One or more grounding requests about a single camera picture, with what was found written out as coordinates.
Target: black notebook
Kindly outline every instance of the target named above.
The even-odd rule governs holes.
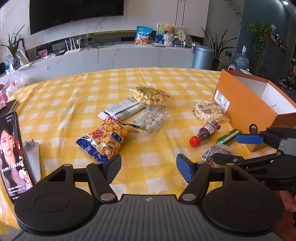
[[[0,117],[4,116],[12,111],[15,111],[15,109],[17,108],[18,105],[19,105],[19,101],[16,99],[6,102],[6,106],[3,107],[2,109],[0,109]]]

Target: open box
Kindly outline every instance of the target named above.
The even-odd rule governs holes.
[[[258,131],[266,127],[296,126],[296,104],[269,80],[241,72],[222,70],[215,100],[225,111],[233,128],[248,134],[255,124]],[[263,147],[247,145],[250,151]]]

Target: tablecloth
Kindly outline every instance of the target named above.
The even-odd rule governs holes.
[[[129,88],[137,85],[158,87],[168,93],[171,118],[155,135],[131,134],[120,150],[122,168],[111,187],[118,198],[122,194],[176,194],[185,188],[185,181],[176,168],[176,155],[183,153],[192,161],[201,155],[232,126],[221,123],[221,129],[198,148],[189,139],[203,123],[192,113],[194,102],[212,99],[220,72],[179,68],[113,69],[77,74],[43,81],[24,87],[11,99],[18,99],[17,108],[22,139],[40,143],[40,164],[45,177],[65,163],[84,168],[95,160],[75,142],[96,130],[102,123],[98,114],[129,97]],[[264,148],[251,153],[245,145],[230,145],[244,158],[275,152]],[[217,183],[211,183],[210,189]],[[77,183],[88,191],[87,183]],[[0,184],[0,221],[17,227],[13,205]]]

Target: human hand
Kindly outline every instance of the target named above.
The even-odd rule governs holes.
[[[284,203],[285,209],[290,212],[296,212],[295,196],[289,191],[280,191],[281,199]]]

